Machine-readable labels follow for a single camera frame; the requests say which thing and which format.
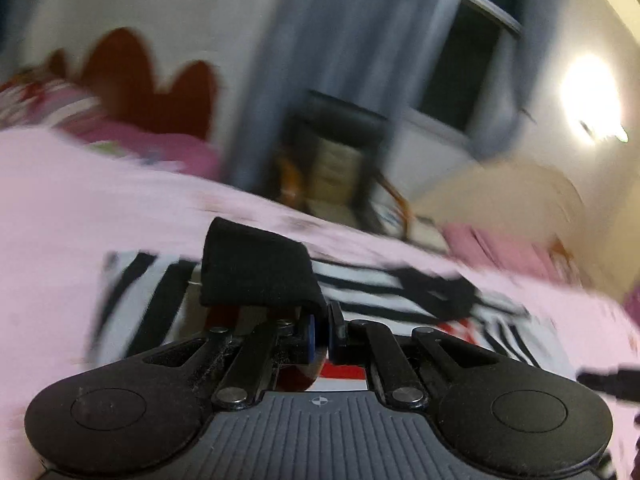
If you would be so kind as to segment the dark window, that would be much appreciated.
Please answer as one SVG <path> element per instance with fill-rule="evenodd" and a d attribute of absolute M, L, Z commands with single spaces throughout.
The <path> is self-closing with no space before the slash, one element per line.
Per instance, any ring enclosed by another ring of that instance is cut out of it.
<path fill-rule="evenodd" d="M 500 44 L 521 36 L 524 0 L 438 0 L 424 86 L 416 110 L 474 136 L 503 60 Z"/>

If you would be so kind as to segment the red heart headboard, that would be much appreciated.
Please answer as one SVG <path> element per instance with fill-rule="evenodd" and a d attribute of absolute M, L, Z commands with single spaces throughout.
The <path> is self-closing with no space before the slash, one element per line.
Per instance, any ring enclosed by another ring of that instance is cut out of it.
<path fill-rule="evenodd" d="M 78 72 L 70 68 L 64 49 L 53 51 L 46 66 L 97 96 L 108 117 L 155 134 L 209 139 L 219 90 L 209 62 L 186 63 L 161 84 L 148 43 L 137 30 L 121 27 L 100 38 Z"/>

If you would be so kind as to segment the pink floral bedsheet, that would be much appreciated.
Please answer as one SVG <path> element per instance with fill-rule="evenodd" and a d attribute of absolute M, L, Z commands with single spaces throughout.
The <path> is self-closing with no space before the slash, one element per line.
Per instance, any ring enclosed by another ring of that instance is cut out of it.
<path fill-rule="evenodd" d="M 41 389 L 84 366 L 106 256 L 200 258 L 216 216 L 299 240 L 320 259 L 461 274 L 551 320 L 574 367 L 610 372 L 639 363 L 637 326 L 605 296 L 470 269 L 213 181 L 105 157 L 56 130 L 9 129 L 1 135 L 3 478 L 40 474 L 24 413 Z"/>

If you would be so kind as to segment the striped pink pillow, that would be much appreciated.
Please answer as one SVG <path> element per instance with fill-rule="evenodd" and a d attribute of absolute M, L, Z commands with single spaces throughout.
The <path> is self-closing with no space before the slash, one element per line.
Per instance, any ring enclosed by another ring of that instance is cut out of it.
<path fill-rule="evenodd" d="M 100 99 L 63 79 L 11 81 L 1 87 L 1 127 L 46 126 L 93 129 L 106 117 Z"/>

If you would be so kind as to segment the pink blanket right bed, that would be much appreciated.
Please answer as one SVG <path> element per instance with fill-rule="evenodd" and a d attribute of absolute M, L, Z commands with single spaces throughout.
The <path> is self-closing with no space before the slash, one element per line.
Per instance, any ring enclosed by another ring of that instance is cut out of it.
<path fill-rule="evenodd" d="M 448 223 L 441 229 L 449 255 L 472 268 L 496 269 L 558 284 L 580 284 L 572 256 L 560 247 L 544 245 L 474 228 Z"/>

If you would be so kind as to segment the cream arched headboard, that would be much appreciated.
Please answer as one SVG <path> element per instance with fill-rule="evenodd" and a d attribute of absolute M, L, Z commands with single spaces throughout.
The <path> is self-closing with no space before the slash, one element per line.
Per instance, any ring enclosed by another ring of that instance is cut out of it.
<path fill-rule="evenodd" d="M 585 277 L 577 253 L 587 211 L 575 185 L 560 170 L 525 159 L 498 159 L 463 169 L 411 204 L 416 218 L 440 229 L 463 223 L 544 247 L 563 247 Z"/>

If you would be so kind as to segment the blue grey middle curtain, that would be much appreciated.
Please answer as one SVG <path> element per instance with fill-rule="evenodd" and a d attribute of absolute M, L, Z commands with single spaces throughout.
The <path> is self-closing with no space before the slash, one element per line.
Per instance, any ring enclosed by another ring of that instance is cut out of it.
<path fill-rule="evenodd" d="M 224 182 L 254 192 L 310 90 L 398 122 L 424 73 L 438 0 L 282 0 L 262 46 Z"/>

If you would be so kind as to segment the striped cat sweater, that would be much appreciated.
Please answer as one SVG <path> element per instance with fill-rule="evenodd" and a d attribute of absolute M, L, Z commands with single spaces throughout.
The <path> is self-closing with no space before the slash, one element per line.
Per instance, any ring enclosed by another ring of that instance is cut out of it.
<path fill-rule="evenodd" d="M 555 328 L 461 275 L 412 266 L 353 266 L 310 258 L 276 233 L 223 218 L 209 227 L 204 261 L 154 252 L 111 252 L 88 360 L 94 366 L 152 350 L 199 332 L 225 307 L 310 307 L 326 340 L 330 304 L 346 320 L 385 324 L 408 337 L 422 326 L 568 379 L 576 376 Z"/>

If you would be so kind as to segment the blue grey curtain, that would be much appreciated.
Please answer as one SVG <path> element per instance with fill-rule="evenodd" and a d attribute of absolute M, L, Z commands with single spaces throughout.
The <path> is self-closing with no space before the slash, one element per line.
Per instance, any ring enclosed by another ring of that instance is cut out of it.
<path fill-rule="evenodd" d="M 513 148 L 525 122 L 536 83 L 551 49 L 562 0 L 524 0 L 520 33 L 499 40 L 497 66 L 480 100 L 480 123 L 472 130 L 470 152 L 477 160 Z"/>
<path fill-rule="evenodd" d="M 224 182 L 254 192 L 310 90 L 398 122 L 424 73 L 438 0 L 282 0 L 262 46 Z"/>

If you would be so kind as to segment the magenta bed cover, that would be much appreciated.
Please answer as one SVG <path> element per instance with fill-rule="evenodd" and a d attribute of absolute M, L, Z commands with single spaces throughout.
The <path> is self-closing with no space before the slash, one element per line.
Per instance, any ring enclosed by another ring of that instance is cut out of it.
<path fill-rule="evenodd" d="M 182 174 L 214 181 L 219 178 L 216 150 L 207 142 L 188 134 L 154 133 L 111 119 L 67 125 L 63 130 L 86 143 L 113 141 L 141 159 L 173 162 Z"/>

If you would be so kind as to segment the wall lamp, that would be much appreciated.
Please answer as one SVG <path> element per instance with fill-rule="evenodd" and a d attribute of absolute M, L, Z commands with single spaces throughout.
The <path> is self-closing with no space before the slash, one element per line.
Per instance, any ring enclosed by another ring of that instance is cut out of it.
<path fill-rule="evenodd" d="M 581 120 L 579 125 L 593 140 L 604 141 L 608 139 L 615 139 L 620 143 L 627 143 L 629 141 L 627 131 L 615 120 Z"/>

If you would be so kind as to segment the blue grey right curtain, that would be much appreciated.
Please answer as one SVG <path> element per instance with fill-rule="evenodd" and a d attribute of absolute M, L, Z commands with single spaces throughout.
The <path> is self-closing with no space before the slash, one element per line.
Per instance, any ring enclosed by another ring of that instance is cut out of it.
<path fill-rule="evenodd" d="M 497 66 L 480 100 L 480 123 L 472 130 L 470 152 L 477 160 L 513 148 L 525 122 L 536 83 L 551 49 L 562 0 L 524 0 L 520 33 L 499 40 Z"/>

